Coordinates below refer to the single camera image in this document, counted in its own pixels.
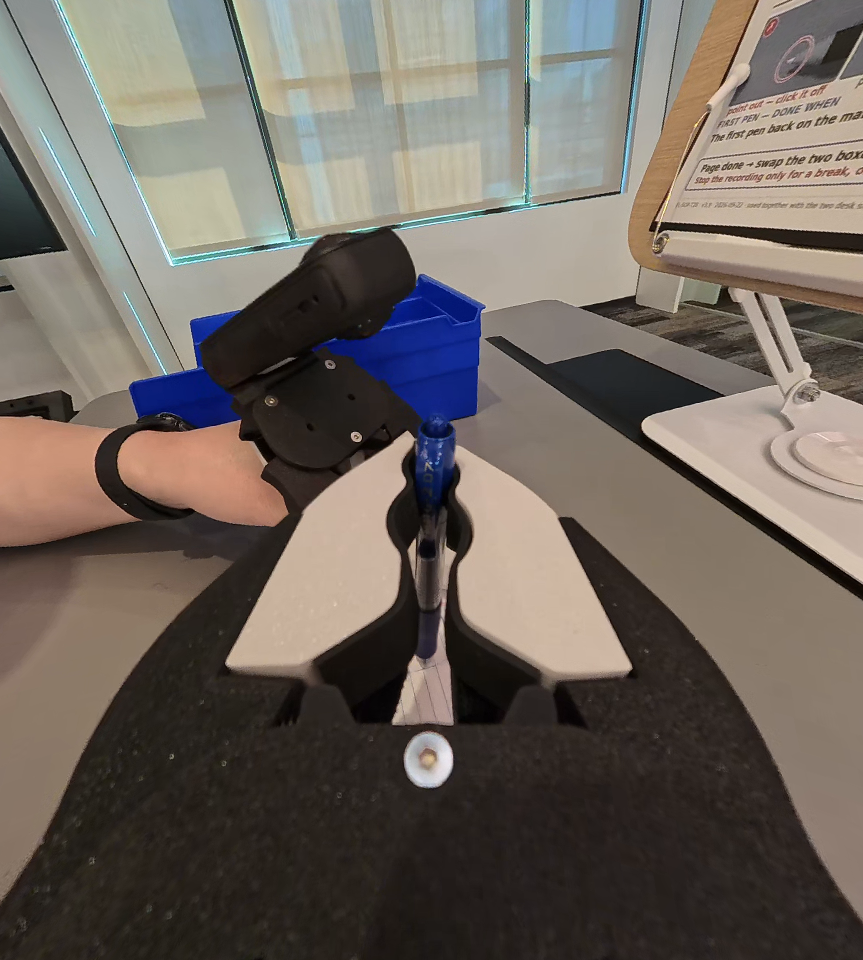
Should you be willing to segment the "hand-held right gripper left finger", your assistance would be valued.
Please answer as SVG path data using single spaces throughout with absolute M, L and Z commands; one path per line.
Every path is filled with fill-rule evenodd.
M 294 711 L 328 688 L 358 723 L 392 723 L 417 647 L 413 467 L 388 448 L 305 508 L 226 656 L 230 688 Z

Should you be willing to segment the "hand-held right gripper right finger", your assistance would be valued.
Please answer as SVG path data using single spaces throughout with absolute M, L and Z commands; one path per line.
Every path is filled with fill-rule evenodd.
M 577 550 L 590 536 L 472 453 L 457 455 L 447 506 L 453 722 L 586 726 L 568 685 L 632 672 Z

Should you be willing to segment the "blue ballpoint pen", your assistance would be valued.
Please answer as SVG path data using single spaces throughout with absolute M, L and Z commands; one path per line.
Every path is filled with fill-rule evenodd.
M 419 428 L 415 444 L 414 489 L 419 527 L 414 581 L 418 603 L 415 655 L 423 665 L 437 654 L 447 532 L 447 498 L 452 486 L 456 433 L 449 420 L 434 416 Z

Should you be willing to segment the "person's left forearm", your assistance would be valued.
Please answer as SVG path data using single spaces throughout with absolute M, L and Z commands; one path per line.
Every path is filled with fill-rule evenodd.
M 137 522 L 107 498 L 95 475 L 98 447 L 112 430 L 0 417 L 0 548 Z

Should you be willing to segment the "person's left hand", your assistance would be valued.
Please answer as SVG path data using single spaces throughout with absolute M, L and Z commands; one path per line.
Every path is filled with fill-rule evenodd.
M 183 439 L 185 507 L 219 522 L 275 526 L 289 510 L 264 478 L 265 461 L 234 423 L 195 430 Z

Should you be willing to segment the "blue storage bin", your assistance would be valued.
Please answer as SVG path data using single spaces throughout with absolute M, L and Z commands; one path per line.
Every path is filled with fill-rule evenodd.
M 421 273 L 413 292 L 374 336 L 332 340 L 325 348 L 383 380 L 422 419 L 456 421 L 478 410 L 484 309 Z M 138 418 L 174 414 L 200 428 L 239 419 L 231 394 L 201 366 L 134 381 L 128 391 Z

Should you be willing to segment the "black mat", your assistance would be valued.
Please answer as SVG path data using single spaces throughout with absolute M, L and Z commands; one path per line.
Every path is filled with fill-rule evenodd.
M 649 445 L 643 431 L 649 417 L 721 397 L 715 390 L 621 349 L 548 364 L 505 337 L 492 336 L 486 341 L 639 446 Z

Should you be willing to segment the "glass window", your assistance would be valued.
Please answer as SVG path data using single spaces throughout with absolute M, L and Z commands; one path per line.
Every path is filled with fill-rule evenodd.
M 625 185 L 645 2 L 54 6 L 172 263 Z

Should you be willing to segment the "black wristband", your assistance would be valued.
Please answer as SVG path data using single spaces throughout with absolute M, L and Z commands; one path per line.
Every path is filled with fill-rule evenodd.
M 184 418 L 169 412 L 143 416 L 133 423 L 113 429 L 102 440 L 94 456 L 93 469 L 98 486 L 116 507 L 135 521 L 177 521 L 192 516 L 192 509 L 166 506 L 127 486 L 118 462 L 125 442 L 141 432 L 179 433 L 195 429 L 196 427 Z

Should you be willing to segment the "black metal block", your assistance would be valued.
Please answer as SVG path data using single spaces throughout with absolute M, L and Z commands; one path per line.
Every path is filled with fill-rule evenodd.
M 69 423 L 76 414 L 74 401 L 64 390 L 49 390 L 0 401 L 0 418 L 37 417 Z

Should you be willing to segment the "printed instruction sheet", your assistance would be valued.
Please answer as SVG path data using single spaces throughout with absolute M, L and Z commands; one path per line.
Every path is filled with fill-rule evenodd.
M 758 2 L 748 75 L 696 140 L 669 229 L 863 238 L 863 1 Z

